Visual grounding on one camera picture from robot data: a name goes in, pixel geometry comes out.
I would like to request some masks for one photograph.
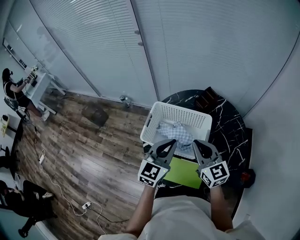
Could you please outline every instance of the white cable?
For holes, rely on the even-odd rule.
[[[98,217],[97,217],[97,219],[96,219],[96,221],[97,221],[97,223],[98,223],[98,225],[99,225],[99,227],[101,228],[101,230],[105,233],[105,234],[107,234],[104,230],[103,230],[103,228],[100,226],[100,223],[98,222],[98,218],[100,217],[100,215],[102,214],[102,212],[103,212],[103,208],[102,208],[102,206],[99,204],[99,203],[97,203],[97,202],[90,202],[90,203],[95,203],[95,204],[98,204],[99,206],[100,206],[100,208],[101,208],[101,212],[100,212],[100,214],[98,215]]]
[[[46,151],[43,149],[43,150],[41,151],[41,153],[39,154],[40,156],[41,156],[41,154],[42,154],[43,151],[44,151],[44,153],[45,153],[44,156],[46,155]],[[40,173],[43,173],[43,174],[47,175],[47,176],[49,177],[51,183],[52,183],[53,185],[56,185],[56,186],[58,186],[58,187],[60,188],[62,197],[63,197],[68,203],[71,204],[71,207],[72,207],[72,209],[73,209],[74,214],[75,214],[76,216],[82,216],[83,214],[85,214],[85,213],[86,213],[86,209],[85,209],[85,212],[84,212],[83,214],[77,214],[77,213],[75,213],[75,210],[74,210],[74,208],[73,208],[72,203],[71,203],[67,198],[65,198],[64,194],[62,193],[62,190],[61,190],[60,185],[58,185],[58,184],[52,182],[51,177],[50,177],[47,173],[44,172],[44,169],[43,169],[43,166],[42,166],[42,165],[41,165],[41,167],[42,167],[42,168],[40,169]]]

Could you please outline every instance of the white desk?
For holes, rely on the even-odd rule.
[[[37,84],[33,87],[31,84],[27,84],[23,88],[23,93],[32,100],[36,108],[47,109],[51,113],[56,114],[56,112],[41,102],[42,96],[46,91],[49,84],[53,85],[62,95],[65,95],[65,92],[55,84],[53,77],[48,73],[39,73],[37,72]]]

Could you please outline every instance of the person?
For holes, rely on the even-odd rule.
[[[10,71],[8,68],[4,69],[2,72],[3,88],[5,94],[10,98],[15,99],[20,107],[27,108],[28,110],[32,111],[36,116],[41,117],[44,121],[46,121],[50,115],[50,112],[46,110],[44,113],[41,113],[34,106],[33,102],[29,98],[27,98],[22,92],[22,89],[25,87],[26,84],[28,84],[29,80],[26,79],[20,86],[17,87],[16,83],[14,83],[10,77],[12,74],[13,72]]]
[[[6,183],[0,180],[0,193],[10,209],[27,218],[39,216],[42,212],[43,200],[53,197],[52,193],[27,180],[23,182],[23,193],[17,187],[8,188]]]
[[[162,197],[154,199],[155,187],[145,186],[125,233],[99,240],[264,239],[250,221],[233,228],[220,186],[210,189],[210,203],[188,195],[163,197],[164,188],[157,191]]]

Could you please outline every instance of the wooden floor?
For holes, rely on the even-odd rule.
[[[129,219],[143,190],[137,173],[143,157],[140,133],[148,110],[134,107],[128,112],[112,101],[71,93],[63,97],[57,92],[45,94],[44,103],[57,114],[51,114],[47,122],[30,115],[38,131],[37,154],[46,151],[44,171],[60,184],[78,214],[83,213],[81,206],[91,201],[101,204],[102,215],[111,221]],[[82,116],[89,104],[97,104],[108,113],[103,127]],[[55,194],[52,205],[58,218],[45,221],[49,229],[60,240],[98,239],[103,234],[96,222],[98,215],[91,210],[83,216],[74,215],[60,189],[40,173],[34,127],[25,124],[23,128],[22,140],[16,146],[18,172]],[[101,210],[96,204],[91,207]],[[127,224],[110,223],[103,217],[99,222],[108,234],[122,232]]]

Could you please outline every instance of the round table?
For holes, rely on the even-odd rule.
[[[202,92],[203,90],[185,90],[162,102],[195,110],[195,99]],[[217,107],[209,113],[212,116],[209,142],[216,146],[222,159],[227,162],[229,171],[243,170],[249,153],[245,123],[235,107],[225,98],[218,96],[218,102]],[[150,148],[150,145],[144,146],[144,152],[147,153]]]

